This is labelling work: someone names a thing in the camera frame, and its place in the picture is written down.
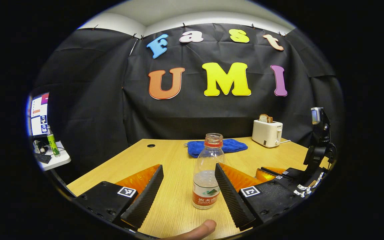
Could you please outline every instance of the blue towel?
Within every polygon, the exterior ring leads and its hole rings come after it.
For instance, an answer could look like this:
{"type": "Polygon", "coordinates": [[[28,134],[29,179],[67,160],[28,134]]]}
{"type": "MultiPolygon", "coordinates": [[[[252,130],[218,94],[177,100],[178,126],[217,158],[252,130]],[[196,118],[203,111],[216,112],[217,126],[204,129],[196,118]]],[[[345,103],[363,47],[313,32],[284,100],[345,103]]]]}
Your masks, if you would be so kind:
{"type": "MultiPolygon", "coordinates": [[[[187,143],[188,153],[194,158],[197,158],[204,149],[204,141],[191,141],[187,143]]],[[[246,150],[248,146],[245,143],[240,143],[235,139],[223,139],[223,152],[239,152],[246,150]]]]}

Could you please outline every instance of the computer screen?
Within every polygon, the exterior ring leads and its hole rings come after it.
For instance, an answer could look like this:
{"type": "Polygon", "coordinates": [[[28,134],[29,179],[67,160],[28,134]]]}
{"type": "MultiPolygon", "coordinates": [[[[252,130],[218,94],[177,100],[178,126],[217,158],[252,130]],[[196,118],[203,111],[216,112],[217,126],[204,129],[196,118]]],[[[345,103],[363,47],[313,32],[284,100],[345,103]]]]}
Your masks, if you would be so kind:
{"type": "Polygon", "coordinates": [[[49,93],[40,94],[30,102],[30,132],[32,137],[47,135],[47,108],[49,93]]]}

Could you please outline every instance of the finger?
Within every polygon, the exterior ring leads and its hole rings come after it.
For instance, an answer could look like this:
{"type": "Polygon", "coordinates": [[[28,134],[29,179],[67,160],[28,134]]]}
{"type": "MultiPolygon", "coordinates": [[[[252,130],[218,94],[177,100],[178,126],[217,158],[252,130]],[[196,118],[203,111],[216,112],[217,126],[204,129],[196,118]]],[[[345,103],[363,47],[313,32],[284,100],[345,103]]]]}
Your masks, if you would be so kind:
{"type": "Polygon", "coordinates": [[[164,240],[201,240],[206,236],[212,234],[216,228],[216,222],[213,220],[206,220],[199,227],[193,229],[192,231],[173,236],[168,238],[163,238],[164,240]]]}

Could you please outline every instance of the orange letter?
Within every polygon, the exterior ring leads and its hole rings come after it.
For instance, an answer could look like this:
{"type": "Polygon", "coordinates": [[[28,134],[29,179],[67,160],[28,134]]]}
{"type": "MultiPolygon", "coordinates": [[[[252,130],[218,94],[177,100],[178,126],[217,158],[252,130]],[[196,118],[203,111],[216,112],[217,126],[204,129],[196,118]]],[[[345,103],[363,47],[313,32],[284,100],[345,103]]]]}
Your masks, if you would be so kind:
{"type": "Polygon", "coordinates": [[[269,44],[271,44],[271,46],[273,48],[275,48],[276,50],[279,50],[279,51],[282,51],[284,50],[284,48],[282,46],[279,46],[276,42],[278,41],[276,38],[272,37],[271,35],[269,34],[266,34],[266,35],[263,35],[263,37],[265,39],[267,39],[269,41],[269,44]]]}
{"type": "Polygon", "coordinates": [[[151,78],[149,82],[149,94],[154,99],[170,99],[175,97],[180,92],[180,87],[182,85],[182,73],[185,71],[183,67],[176,67],[170,70],[170,73],[173,75],[173,83],[170,90],[162,90],[161,82],[163,75],[165,74],[164,70],[157,70],[149,73],[151,78]]]}

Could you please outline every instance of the toaster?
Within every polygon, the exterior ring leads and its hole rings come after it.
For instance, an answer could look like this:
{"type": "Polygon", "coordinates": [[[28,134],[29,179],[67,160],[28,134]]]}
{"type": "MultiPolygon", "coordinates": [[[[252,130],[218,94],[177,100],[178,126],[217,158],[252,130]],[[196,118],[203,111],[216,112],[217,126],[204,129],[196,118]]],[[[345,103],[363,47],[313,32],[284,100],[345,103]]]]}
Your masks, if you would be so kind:
{"type": "Polygon", "coordinates": [[[271,122],[265,123],[259,120],[254,120],[253,135],[251,139],[265,147],[271,148],[278,146],[281,143],[282,123],[271,122]]]}

